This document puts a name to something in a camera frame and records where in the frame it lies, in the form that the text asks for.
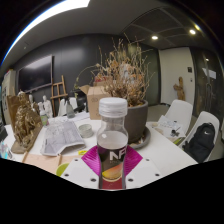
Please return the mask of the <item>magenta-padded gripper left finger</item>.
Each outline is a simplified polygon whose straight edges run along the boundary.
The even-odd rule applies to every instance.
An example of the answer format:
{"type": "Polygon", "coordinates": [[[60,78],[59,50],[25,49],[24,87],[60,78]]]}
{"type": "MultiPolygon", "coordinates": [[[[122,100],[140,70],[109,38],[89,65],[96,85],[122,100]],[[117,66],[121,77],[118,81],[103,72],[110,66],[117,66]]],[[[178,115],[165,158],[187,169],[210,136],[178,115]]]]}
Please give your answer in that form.
{"type": "Polygon", "coordinates": [[[74,158],[61,177],[84,188],[98,189],[100,158],[97,147],[89,149],[81,158],[74,158]]]}

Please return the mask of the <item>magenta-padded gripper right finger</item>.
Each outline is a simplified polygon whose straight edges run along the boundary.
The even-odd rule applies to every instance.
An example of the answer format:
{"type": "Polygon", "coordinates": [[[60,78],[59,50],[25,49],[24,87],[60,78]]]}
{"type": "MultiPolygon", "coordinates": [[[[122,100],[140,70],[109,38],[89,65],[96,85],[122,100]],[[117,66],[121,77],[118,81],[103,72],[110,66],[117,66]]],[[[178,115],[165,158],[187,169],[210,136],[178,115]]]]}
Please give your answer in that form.
{"type": "Polygon", "coordinates": [[[125,156],[125,186],[127,189],[143,187],[162,178],[153,161],[142,157],[136,150],[127,147],[125,156]]]}

